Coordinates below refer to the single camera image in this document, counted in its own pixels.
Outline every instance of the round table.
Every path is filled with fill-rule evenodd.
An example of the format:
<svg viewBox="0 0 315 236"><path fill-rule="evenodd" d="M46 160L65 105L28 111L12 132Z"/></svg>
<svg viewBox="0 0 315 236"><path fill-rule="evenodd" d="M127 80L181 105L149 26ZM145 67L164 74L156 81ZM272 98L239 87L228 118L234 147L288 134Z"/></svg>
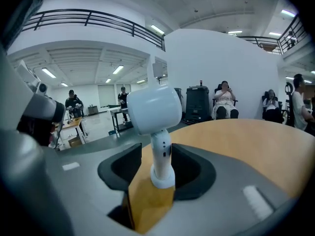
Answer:
<svg viewBox="0 0 315 236"><path fill-rule="evenodd" d="M172 143L237 158L255 168L291 197L301 194L315 162L315 137L286 125L254 119L223 119L172 132ZM128 191L135 230L147 232L172 207L174 187L157 189L150 179L151 144Z"/></svg>

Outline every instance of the white sticker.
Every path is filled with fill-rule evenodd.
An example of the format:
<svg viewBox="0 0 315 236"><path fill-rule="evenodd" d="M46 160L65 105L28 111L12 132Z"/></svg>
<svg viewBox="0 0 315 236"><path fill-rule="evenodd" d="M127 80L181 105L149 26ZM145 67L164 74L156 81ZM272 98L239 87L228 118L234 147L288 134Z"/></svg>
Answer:
<svg viewBox="0 0 315 236"><path fill-rule="evenodd" d="M77 162L69 163L69 164L63 165L63 170L69 171L69 170L72 170L72 169L77 168L79 166L80 166L80 164Z"/></svg>

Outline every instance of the floor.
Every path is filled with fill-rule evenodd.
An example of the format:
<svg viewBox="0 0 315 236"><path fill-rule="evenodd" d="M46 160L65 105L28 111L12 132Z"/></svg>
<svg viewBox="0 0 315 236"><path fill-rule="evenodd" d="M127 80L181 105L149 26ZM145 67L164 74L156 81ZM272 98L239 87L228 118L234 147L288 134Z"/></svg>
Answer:
<svg viewBox="0 0 315 236"><path fill-rule="evenodd" d="M123 123L123 115L117 115L117 117L118 124ZM59 156L67 157L87 154L134 143L142 143L142 147L144 147L151 142L150 136L140 136L135 132L134 128L109 136L108 132L114 129L109 111L85 117L83 125L88 133L88 137L85 139L86 144L70 148L68 140L76 137L76 131L75 129L62 131L61 136L65 146L60 146L61 151L58 152ZM168 132L172 132L186 126L187 124L180 122L178 125L167 130Z"/></svg>

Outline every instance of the cardboard box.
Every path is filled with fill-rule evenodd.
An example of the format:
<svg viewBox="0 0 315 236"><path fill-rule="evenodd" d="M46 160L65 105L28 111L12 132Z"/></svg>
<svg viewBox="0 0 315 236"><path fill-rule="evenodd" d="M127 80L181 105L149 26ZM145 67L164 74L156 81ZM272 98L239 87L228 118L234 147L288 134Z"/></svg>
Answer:
<svg viewBox="0 0 315 236"><path fill-rule="evenodd" d="M71 148L74 148L82 145L82 142L80 140L80 137L75 137L69 140L69 144Z"/></svg>

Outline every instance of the black railing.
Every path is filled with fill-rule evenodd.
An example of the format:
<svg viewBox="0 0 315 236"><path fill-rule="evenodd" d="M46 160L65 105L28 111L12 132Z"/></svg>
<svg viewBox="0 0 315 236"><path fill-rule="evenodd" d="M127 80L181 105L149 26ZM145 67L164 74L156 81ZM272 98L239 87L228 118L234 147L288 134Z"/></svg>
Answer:
<svg viewBox="0 0 315 236"><path fill-rule="evenodd" d="M273 54L282 54L279 40L277 38L256 36L239 36L239 38L242 38L254 45L257 45L267 52Z"/></svg>
<svg viewBox="0 0 315 236"><path fill-rule="evenodd" d="M36 13L24 25L23 30L38 30L41 27L68 24L107 27L126 32L133 37L142 38L165 51L164 37L128 19L105 12L85 9L60 9Z"/></svg>
<svg viewBox="0 0 315 236"><path fill-rule="evenodd" d="M239 36L239 38L249 41L270 53L284 54L307 35L299 15L296 15L291 24L279 38L258 36Z"/></svg>

